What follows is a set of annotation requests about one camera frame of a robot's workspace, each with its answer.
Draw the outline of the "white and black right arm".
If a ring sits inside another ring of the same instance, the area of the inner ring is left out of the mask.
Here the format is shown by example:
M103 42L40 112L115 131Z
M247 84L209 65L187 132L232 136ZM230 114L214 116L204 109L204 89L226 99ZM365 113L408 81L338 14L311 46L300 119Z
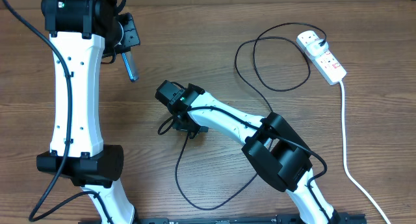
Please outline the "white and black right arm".
M337 211L323 197L315 180L310 158L320 156L279 114L256 116L241 112L215 99L199 86L184 88L164 81L155 97L171 113L165 124L187 132L193 139L214 129L241 144L255 172L275 190L285 192L298 208L304 223L338 223Z

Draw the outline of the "blue Galaxy smartphone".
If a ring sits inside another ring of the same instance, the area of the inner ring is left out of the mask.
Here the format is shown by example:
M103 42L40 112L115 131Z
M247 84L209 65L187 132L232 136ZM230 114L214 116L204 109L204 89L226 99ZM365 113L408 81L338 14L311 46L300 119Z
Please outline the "blue Galaxy smartphone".
M138 69L135 64L134 58L130 51L122 53L123 62L125 64L129 80L136 82L139 79Z

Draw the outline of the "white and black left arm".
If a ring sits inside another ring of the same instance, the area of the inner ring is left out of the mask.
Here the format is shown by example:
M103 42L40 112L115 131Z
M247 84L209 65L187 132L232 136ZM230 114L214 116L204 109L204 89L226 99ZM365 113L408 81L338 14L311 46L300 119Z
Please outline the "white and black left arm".
M99 70L108 56L129 52L132 22L118 0L42 0L54 45L55 128L39 171L70 179L94 203L102 223L138 223L121 183L124 151L106 145L99 125Z

